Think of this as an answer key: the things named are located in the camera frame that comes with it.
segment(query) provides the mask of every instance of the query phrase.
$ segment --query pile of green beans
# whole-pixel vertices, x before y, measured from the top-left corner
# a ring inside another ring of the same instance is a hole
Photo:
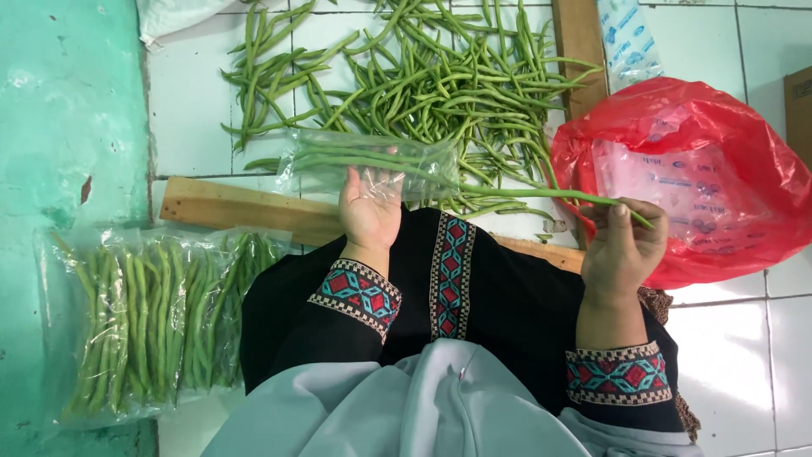
[[[214,248],[160,236],[89,249],[51,235],[89,319],[63,420],[176,406],[182,389],[241,382],[242,299],[282,254],[264,235],[226,235]]]
[[[460,182],[479,185],[461,186],[462,192],[453,197],[434,199],[428,194],[418,202],[420,207],[453,210],[465,219],[491,212],[531,213],[552,219],[518,200],[519,194],[552,198],[572,194],[559,189],[542,127],[548,110],[564,109],[554,100],[568,90],[585,87],[581,81],[602,72],[602,67],[566,57],[545,57],[545,50],[555,44],[546,36],[550,22],[541,31],[533,30],[521,0],[516,30],[504,27],[499,0],[494,1],[493,10],[483,1],[482,15],[452,14],[442,0],[433,0],[436,11],[423,5],[426,0],[376,0],[376,11],[388,5],[392,12],[381,15],[387,24],[377,36],[363,31],[367,39],[363,46],[348,48],[360,36],[355,32],[330,49],[299,48],[258,63],[268,49],[266,43],[285,37],[315,2],[276,16],[295,19],[275,35],[270,25],[273,20],[266,19],[265,10],[257,13],[256,5],[252,5],[248,12],[245,43],[233,50],[244,50],[246,55],[234,72],[223,73],[227,81],[240,87],[242,128],[223,125],[226,131],[240,136],[235,150],[243,149],[253,135],[278,128],[305,128],[298,122],[313,116],[321,129],[337,132],[408,138],[425,144],[454,139]],[[475,24],[483,18],[487,26]],[[436,37],[426,29],[435,30]],[[457,37],[458,45],[443,44],[443,32]],[[399,58],[384,47],[390,36],[400,45]],[[499,44],[493,47],[489,37],[498,39]],[[356,90],[352,92],[323,90],[318,83],[316,74],[330,68],[325,62],[339,53],[353,71]],[[366,66],[353,58],[362,53],[369,56]],[[548,63],[562,62],[581,65],[584,71],[572,79],[547,71]],[[302,85],[314,109],[288,119],[274,100]],[[331,104],[330,98],[340,103]],[[265,124],[271,109],[280,121]],[[336,160],[328,163],[338,164]],[[363,161],[368,159],[359,157],[354,164]],[[274,166],[278,163],[260,160],[249,163],[246,169],[272,172]],[[504,178],[533,190],[509,192],[502,189]],[[587,202],[614,203],[576,194]]]

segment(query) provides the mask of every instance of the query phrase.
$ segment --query white tile floor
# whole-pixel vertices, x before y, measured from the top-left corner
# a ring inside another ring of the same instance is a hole
[[[480,0],[451,0],[457,12]],[[291,0],[296,7],[303,0]],[[506,16],[515,4],[504,0]],[[784,135],[782,78],[812,65],[812,0],[641,0],[668,75],[705,81],[748,102]],[[272,11],[288,2],[264,0]],[[550,17],[550,0],[527,0],[532,20]],[[372,2],[320,2],[317,11],[278,49],[328,47],[352,30],[371,33],[382,22]],[[246,7],[236,2],[220,15],[161,40],[163,52],[148,57],[150,128],[155,140],[153,210],[157,212],[166,176],[201,177],[253,189],[273,190],[273,179],[242,170],[257,157],[281,154],[278,141],[255,141],[232,155],[231,137],[218,124],[238,123],[235,93],[219,75],[240,41]],[[342,87],[351,74],[335,68],[320,81]],[[307,98],[291,93],[286,115],[309,109]],[[546,126],[549,134],[561,120]],[[535,204],[550,210],[551,202]],[[477,224],[498,233],[529,237],[532,218],[490,217]],[[572,245],[567,233],[558,244]],[[675,306],[667,325],[680,344],[680,392],[702,421],[699,442],[710,457],[812,457],[812,247],[766,272],[730,281],[670,291]],[[183,405],[159,421],[163,457],[199,455],[239,393]]]

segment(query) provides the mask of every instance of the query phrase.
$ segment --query gray fabric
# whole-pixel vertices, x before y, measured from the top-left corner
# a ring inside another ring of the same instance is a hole
[[[204,456],[702,456],[685,433],[559,419],[488,350],[441,339],[394,366],[313,363],[257,387]]]

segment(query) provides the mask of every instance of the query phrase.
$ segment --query turquoise wall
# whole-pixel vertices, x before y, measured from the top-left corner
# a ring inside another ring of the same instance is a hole
[[[0,2],[0,455],[155,454],[151,421],[42,442],[37,416],[34,231],[147,216],[137,37],[134,0]]]

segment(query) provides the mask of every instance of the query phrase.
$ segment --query red and blue geometric pattern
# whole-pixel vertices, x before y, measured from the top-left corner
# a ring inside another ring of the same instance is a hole
[[[644,405],[671,399],[657,342],[621,350],[567,353],[570,398],[576,402]]]
[[[384,342],[400,309],[400,292],[363,263],[338,259],[308,301],[363,322]]]
[[[465,339],[471,251],[476,233],[472,224],[441,214],[431,265],[432,340]]]

